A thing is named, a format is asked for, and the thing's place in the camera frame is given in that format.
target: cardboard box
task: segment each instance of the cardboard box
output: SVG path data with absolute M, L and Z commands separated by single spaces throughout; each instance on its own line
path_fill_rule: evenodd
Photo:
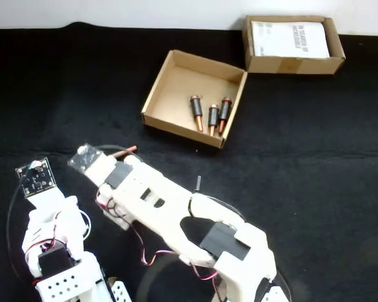
M 255 56 L 252 21 L 261 22 L 320 22 L 323 24 L 330 58 L 306 59 L 295 57 Z M 243 30 L 245 61 L 248 72 L 267 74 L 334 74 L 346 56 L 331 18 L 321 16 L 247 16 Z
M 161 67 L 142 109 L 146 125 L 222 148 L 227 140 L 247 72 L 243 69 L 202 57 L 171 50 Z M 203 133 L 199 132 L 190 106 L 190 97 L 199 95 L 203 111 Z M 209 135 L 208 116 L 212 104 L 232 100 L 231 114 L 221 136 Z

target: hole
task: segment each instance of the hole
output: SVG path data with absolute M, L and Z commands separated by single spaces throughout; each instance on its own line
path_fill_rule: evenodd
M 160 207 L 162 207 L 162 206 L 164 205 L 164 203 L 165 203 L 165 201 L 164 201 L 163 199 L 159 198 L 159 199 L 157 200 L 157 202 L 154 203 L 154 207 L 155 207 L 155 208 L 160 208 Z

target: black tape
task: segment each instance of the black tape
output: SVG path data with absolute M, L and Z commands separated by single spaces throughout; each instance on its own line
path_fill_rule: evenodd
M 222 100 L 220 109 L 220 120 L 228 120 L 229 112 L 231 109 L 231 101 Z
M 219 122 L 219 109 L 210 107 L 209 109 L 209 126 L 217 126 Z
M 194 116 L 203 116 L 200 98 L 191 98 L 190 104 L 192 105 L 192 111 Z

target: cylindrical object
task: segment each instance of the cylindrical object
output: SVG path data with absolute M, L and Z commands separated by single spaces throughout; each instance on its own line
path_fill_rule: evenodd
M 219 133 L 220 134 L 222 134 L 226 126 L 226 121 L 228 120 L 228 117 L 231 111 L 231 104 L 232 104 L 232 101 L 231 101 L 231 98 L 229 97 L 226 97 L 222 99 L 221 101 L 220 116 L 219 116 L 219 120 L 220 120 Z
M 214 130 L 219 123 L 219 108 L 216 104 L 213 104 L 209 108 L 209 128 L 210 136 L 214 136 Z
M 130 152 L 135 152 L 135 151 L 137 151 L 137 146 L 131 146 L 129 148 L 126 148 L 125 150 L 115 152 L 114 154 L 112 154 L 112 156 L 117 159 L 119 157 L 127 155 Z
M 192 112 L 195 117 L 197 128 L 200 132 L 203 132 L 203 111 L 202 105 L 200 104 L 200 98 L 198 96 L 192 96 L 190 98 L 190 104 L 192 106 Z

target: circuit board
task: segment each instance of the circuit board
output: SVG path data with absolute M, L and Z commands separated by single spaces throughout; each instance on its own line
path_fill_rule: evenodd
M 25 198 L 56 187 L 55 178 L 46 157 L 16 168 L 15 171 L 19 179 L 24 177 L 21 187 Z

